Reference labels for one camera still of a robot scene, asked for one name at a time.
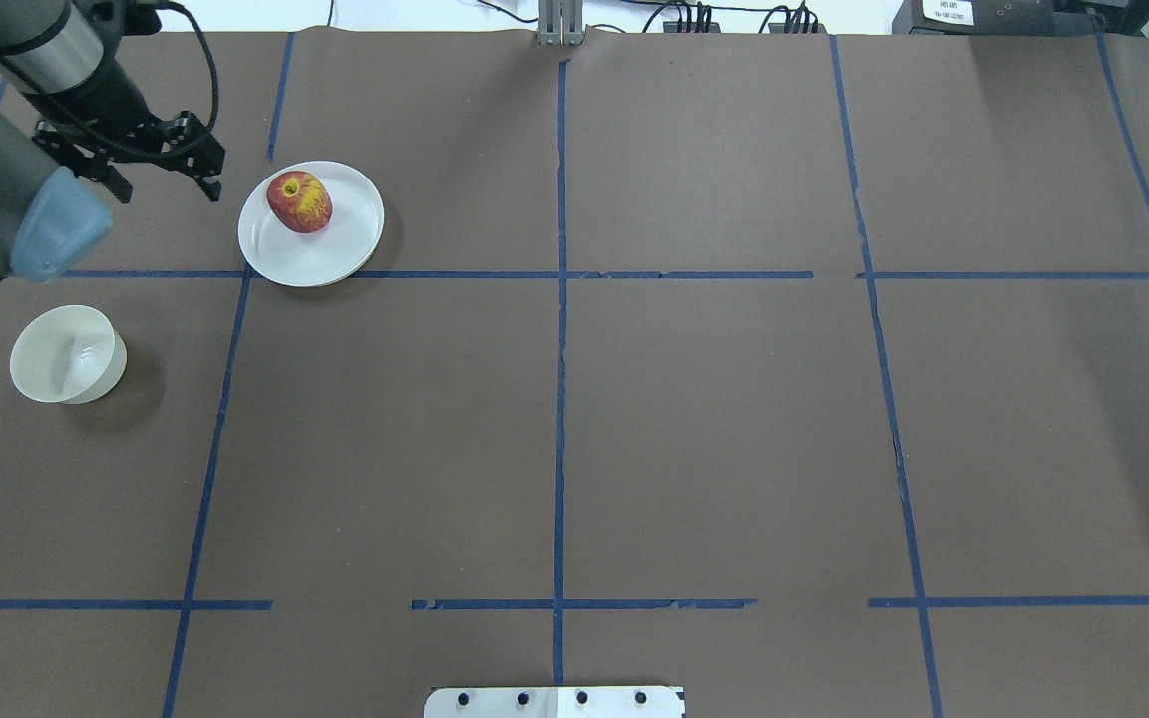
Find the red apple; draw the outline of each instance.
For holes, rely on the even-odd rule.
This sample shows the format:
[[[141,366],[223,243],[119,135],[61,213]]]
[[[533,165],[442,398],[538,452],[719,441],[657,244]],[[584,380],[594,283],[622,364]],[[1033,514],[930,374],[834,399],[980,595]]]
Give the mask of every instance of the red apple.
[[[288,231],[322,231],[331,222],[331,195],[317,177],[304,170],[291,170],[273,178],[269,191],[269,208]]]

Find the white plate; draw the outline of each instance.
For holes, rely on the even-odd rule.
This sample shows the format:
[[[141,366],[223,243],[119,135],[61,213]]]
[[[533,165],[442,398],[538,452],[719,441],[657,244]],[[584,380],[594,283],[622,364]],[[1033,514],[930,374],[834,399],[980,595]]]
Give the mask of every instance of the white plate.
[[[269,208],[269,183],[288,170],[313,172],[331,194],[324,231],[288,231]],[[364,173],[325,160],[292,164],[272,173],[247,196],[238,217],[238,246],[253,269],[286,286],[324,286],[354,273],[375,254],[384,231],[384,201]]]

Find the white floor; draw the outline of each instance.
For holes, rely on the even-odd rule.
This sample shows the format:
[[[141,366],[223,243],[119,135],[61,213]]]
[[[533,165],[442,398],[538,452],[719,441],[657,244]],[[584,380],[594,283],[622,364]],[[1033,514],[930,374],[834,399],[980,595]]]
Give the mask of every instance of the white floor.
[[[203,29],[304,29],[327,24],[331,0],[183,0]],[[538,0],[494,0],[525,18],[537,17]],[[763,8],[776,3],[768,0],[716,0],[716,6]],[[811,0],[828,32],[851,34],[888,34],[889,20],[900,0]],[[630,32],[639,32],[654,8],[647,5],[622,3],[620,0],[585,0],[587,24],[611,23]],[[168,29],[187,29],[173,13],[163,13]],[[665,10],[664,18],[674,18],[676,10]],[[716,10],[712,18],[723,32],[756,32],[765,18],[764,11]],[[361,31],[487,31],[520,26],[514,18],[476,3],[475,0],[337,0],[333,26]],[[655,21],[650,32],[661,32]]]

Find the white metal plate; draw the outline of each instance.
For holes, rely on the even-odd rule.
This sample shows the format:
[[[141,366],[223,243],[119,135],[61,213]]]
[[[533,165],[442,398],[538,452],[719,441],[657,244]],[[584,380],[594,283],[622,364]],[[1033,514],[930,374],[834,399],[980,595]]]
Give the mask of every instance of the white metal plate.
[[[669,686],[439,689],[424,718],[684,718],[684,696]]]

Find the white bracket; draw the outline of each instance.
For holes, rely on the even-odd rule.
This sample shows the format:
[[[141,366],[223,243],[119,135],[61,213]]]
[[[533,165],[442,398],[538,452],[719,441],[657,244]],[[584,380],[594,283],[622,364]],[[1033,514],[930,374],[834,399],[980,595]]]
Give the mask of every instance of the white bracket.
[[[584,0],[539,0],[539,45],[584,45]]]
[[[685,690],[669,686],[440,689],[424,718],[685,718]]]

